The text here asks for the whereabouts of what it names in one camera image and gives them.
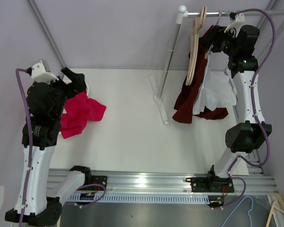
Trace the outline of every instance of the wall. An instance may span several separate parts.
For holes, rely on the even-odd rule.
[[[28,68],[47,59],[53,73],[59,67],[24,0],[0,0],[0,186],[5,188],[0,227],[10,226],[4,214],[13,208],[23,170],[22,128],[25,113],[15,77],[16,68]],[[26,90],[32,83],[21,74]]]
[[[265,9],[269,0],[36,0],[61,54],[71,68],[163,69],[180,5],[190,12]],[[207,18],[202,34],[217,18]],[[248,23],[257,17],[246,18]],[[171,63],[187,70],[192,19],[184,19]],[[229,19],[222,18],[221,25]],[[226,55],[212,57],[224,69]]]
[[[284,0],[278,5],[284,9]],[[284,17],[275,17],[276,27]],[[267,26],[263,34],[271,37],[271,28]],[[284,31],[279,36],[272,54],[259,75],[259,95],[261,109],[266,123],[272,124],[270,139],[271,157],[265,166],[267,175],[275,177],[278,190],[284,200]],[[266,146],[260,149],[261,156],[266,154]]]

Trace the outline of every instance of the clothes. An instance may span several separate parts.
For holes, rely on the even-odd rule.
[[[205,34],[208,34],[213,29],[211,26]],[[173,115],[173,119],[179,123],[191,123],[193,117],[193,107],[196,98],[198,97],[200,86],[202,85],[204,72],[207,65],[207,59],[205,58],[206,51],[201,46],[198,48],[198,54],[196,59],[195,73],[192,84],[186,86],[186,79],[184,80],[181,93],[179,94],[174,108],[177,112]],[[203,113],[200,113],[199,117],[205,119],[223,119],[228,115],[226,108],[217,108],[214,111],[210,111],[205,108]]]
[[[81,92],[74,98],[66,101],[64,107],[66,114],[60,121],[61,134],[64,139],[81,134],[87,125],[87,121],[101,121],[106,106],[95,99],[88,98],[85,92]]]

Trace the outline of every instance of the metal rod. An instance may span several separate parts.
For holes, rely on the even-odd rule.
[[[165,64],[165,67],[164,67],[164,70],[163,70],[163,78],[161,80],[161,84],[159,86],[158,93],[156,95],[157,98],[162,97],[163,88],[164,88],[164,85],[165,85],[167,74],[169,72],[169,66],[170,66],[172,54],[174,53],[174,49],[175,49],[175,45],[176,45],[176,42],[177,42],[177,37],[178,37],[178,34],[179,34],[180,27],[181,27],[181,25],[176,24],[176,28],[175,28],[175,32],[174,32],[174,39],[173,39],[171,48],[169,50],[169,56],[167,58],[167,61],[166,61],[166,64]]]
[[[284,9],[278,9],[278,10],[265,10],[266,13],[268,13],[271,16],[277,16],[277,15],[284,15]],[[222,17],[228,17],[231,12],[222,12]],[[219,15],[219,12],[207,12],[207,17],[217,17]],[[262,16],[263,14],[260,12],[245,12],[244,16]],[[194,12],[194,13],[188,13],[187,17],[199,17],[200,12]]]
[[[64,61],[62,55],[60,54],[59,48],[58,48],[55,40],[53,39],[50,31],[47,28],[47,25],[46,25],[41,13],[40,13],[40,10],[38,9],[38,6],[36,5],[34,0],[26,0],[26,2],[28,4],[29,8],[32,10],[34,17],[35,17],[36,21],[38,22],[43,34],[45,35],[46,40],[48,41],[52,51],[54,52],[55,57],[57,58],[59,64],[61,65],[62,68],[64,68],[66,66],[65,61]]]
[[[280,0],[270,0],[269,4],[266,7],[266,10],[275,9],[279,4],[279,2]],[[261,31],[266,24],[267,24],[267,18],[263,15],[257,24],[257,28],[260,29]]]
[[[277,39],[279,37],[279,35],[282,33],[283,30],[284,30],[284,20],[283,20],[282,24],[278,27],[278,29],[275,33],[275,39]],[[261,62],[263,61],[263,59],[267,55],[267,52],[269,51],[269,48],[271,46],[272,41],[273,41],[273,39],[271,38],[270,41],[265,46],[265,48],[262,50],[261,54],[259,55],[259,57],[258,57],[259,64],[261,64]]]

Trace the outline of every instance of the clothing rack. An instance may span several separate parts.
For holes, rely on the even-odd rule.
[[[278,9],[278,10],[265,10],[265,12],[271,16],[279,16],[279,15],[284,15],[284,9]],[[221,16],[222,17],[229,17],[231,12],[222,12]],[[169,120],[165,111],[165,107],[163,105],[163,89],[164,89],[164,85],[166,82],[166,78],[167,78],[167,74],[169,71],[169,66],[170,66],[170,62],[172,59],[172,55],[175,49],[175,45],[177,42],[177,38],[178,38],[178,34],[179,34],[179,30],[183,21],[183,18],[186,17],[199,17],[200,16],[200,12],[191,12],[189,13],[186,10],[186,6],[181,5],[178,9],[178,14],[177,14],[177,19],[176,19],[176,26],[175,26],[175,30],[173,32],[173,39],[172,39],[172,43],[171,43],[171,47],[169,49],[169,53],[167,55],[166,58],[166,63],[165,63],[165,67],[163,70],[163,76],[161,79],[161,83],[160,86],[157,86],[157,83],[155,81],[155,78],[153,76],[150,76],[150,82],[151,82],[151,87],[154,93],[154,102],[158,105],[159,111],[160,111],[160,115],[163,121],[163,124],[169,124]],[[207,12],[206,13],[206,17],[218,17],[219,16],[219,12]],[[252,11],[252,12],[245,12],[244,16],[262,16],[262,13],[257,12],[257,11]],[[276,31],[276,37],[277,38],[281,32],[284,30],[284,21],[282,22],[282,24],[279,26],[279,28]],[[267,43],[267,45],[265,46],[265,48],[263,49],[263,51],[261,52],[261,54],[258,57],[258,61],[261,63],[262,60],[264,59],[264,57],[266,56],[270,46],[272,43],[272,39]]]

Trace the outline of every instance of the cable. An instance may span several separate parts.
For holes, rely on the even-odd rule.
[[[82,208],[82,207],[89,207],[90,205],[93,205],[93,204],[95,204],[96,202],[98,202],[99,200],[101,200],[101,199],[105,196],[105,193],[106,193],[106,188],[105,188],[103,185],[101,185],[101,184],[97,184],[97,183],[87,184],[87,185],[84,185],[84,186],[79,187],[78,190],[79,190],[79,189],[82,189],[82,188],[92,187],[92,186],[98,186],[98,187],[103,188],[104,192],[103,192],[103,194],[100,196],[99,199],[96,199],[95,201],[92,201],[92,202],[90,202],[90,203],[88,203],[88,204],[86,204],[86,205],[78,205],[77,203],[66,203],[65,205],[75,205],[75,206],[79,206],[80,208]]]
[[[223,227],[225,225],[225,223],[228,221],[228,219],[231,217],[231,215],[236,211],[236,209],[239,207],[239,205],[246,199],[246,198],[250,198],[251,199],[251,208],[250,210],[247,212],[248,216],[250,218],[250,226],[252,227],[252,218],[250,215],[250,212],[252,211],[252,209],[254,208],[254,200],[250,197],[250,196],[245,196],[241,202],[238,203],[238,205],[235,207],[235,209],[233,209],[233,211],[230,213],[230,215],[226,218],[226,220],[223,222],[223,224],[221,225],[221,227]]]
[[[275,44],[275,25],[274,25],[274,22],[272,20],[272,18],[263,10],[261,9],[245,9],[245,10],[242,10],[242,11],[239,11],[239,12],[236,12],[236,14],[239,14],[239,13],[244,13],[244,12],[249,12],[249,11],[258,11],[262,14],[264,14],[264,16],[268,19],[268,21],[270,22],[270,25],[271,25],[271,28],[272,28],[272,32],[273,32],[273,38],[272,38],[272,42],[271,42],[271,46],[269,48],[269,51],[267,53],[267,55],[265,56],[265,58],[263,59],[263,61],[261,62],[261,64],[259,65],[258,69],[255,71],[255,74],[254,76],[252,77],[252,80],[251,80],[251,86],[250,86],[250,91],[251,91],[251,102],[252,102],[252,109],[253,109],[253,117],[255,118],[256,122],[258,123],[263,135],[264,135],[264,138],[265,138],[265,141],[266,141],[266,147],[267,147],[267,154],[266,154],[266,157],[265,157],[265,160],[263,163],[261,163],[260,165],[255,165],[251,162],[249,162],[245,157],[239,155],[237,156],[237,158],[232,162],[232,164],[230,165],[230,167],[228,168],[228,176],[231,178],[231,179],[239,179],[243,182],[244,184],[244,188],[243,188],[243,191],[241,193],[241,195],[235,199],[234,201],[226,204],[226,205],[223,205],[223,207],[226,207],[226,206],[229,206],[233,203],[235,203],[236,201],[238,201],[245,193],[246,191],[246,182],[243,178],[241,177],[232,177],[231,175],[231,169],[233,168],[233,166],[237,163],[238,161],[238,158],[242,158],[247,164],[253,166],[253,167],[261,167],[263,165],[265,165],[268,160],[269,160],[269,157],[270,157],[270,143],[269,143],[269,139],[268,139],[268,136],[265,132],[265,129],[263,127],[263,125],[261,124],[259,118],[257,117],[257,107],[256,107],[256,100],[255,100],[255,91],[254,91],[254,86],[255,86],[255,80],[256,80],[256,77],[257,77],[257,74],[259,73],[260,69],[263,67],[264,63],[266,62],[267,58],[269,57],[273,47],[274,47],[274,44]]]
[[[23,86],[22,86],[22,83],[21,83],[20,73],[19,72],[27,72],[27,70],[16,69],[16,78],[17,78],[17,83],[18,83],[19,90],[20,90],[20,93],[21,93],[21,96],[22,96],[22,100],[23,100],[23,104],[24,104],[25,115],[26,115],[26,118],[27,118],[28,138],[29,138],[27,174],[26,174],[25,180],[24,180],[23,195],[22,195],[22,209],[21,209],[20,218],[19,218],[19,227],[22,227],[23,217],[24,217],[24,212],[25,212],[25,207],[26,207],[28,179],[29,179],[29,174],[30,174],[30,170],[31,170],[31,167],[32,167],[33,133],[32,133],[32,123],[30,121],[30,112],[29,112],[29,108],[28,108],[25,92],[24,92],[24,89],[23,89]]]

